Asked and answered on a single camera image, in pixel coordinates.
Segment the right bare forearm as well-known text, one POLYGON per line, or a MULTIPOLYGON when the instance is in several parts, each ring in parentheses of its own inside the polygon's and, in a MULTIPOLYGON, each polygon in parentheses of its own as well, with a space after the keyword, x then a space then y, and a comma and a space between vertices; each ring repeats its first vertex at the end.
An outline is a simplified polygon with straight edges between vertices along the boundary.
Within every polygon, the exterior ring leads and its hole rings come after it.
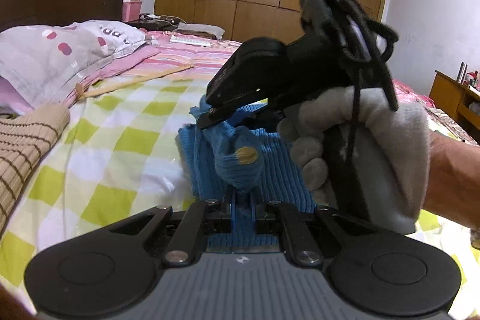
POLYGON ((479 229, 479 147, 430 134, 430 173, 423 209, 479 229))

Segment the right hand in grey glove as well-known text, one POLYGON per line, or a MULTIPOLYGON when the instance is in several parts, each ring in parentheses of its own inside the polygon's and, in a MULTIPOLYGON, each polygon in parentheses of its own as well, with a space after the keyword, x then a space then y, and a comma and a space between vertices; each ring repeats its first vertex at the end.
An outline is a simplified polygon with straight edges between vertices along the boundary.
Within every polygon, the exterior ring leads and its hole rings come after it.
POLYGON ((393 111, 380 88, 366 88, 355 116, 354 93, 332 88, 292 106, 277 131, 291 144, 290 157, 316 202, 339 206, 345 196, 378 227, 412 234, 431 160, 425 110, 401 103, 393 111))

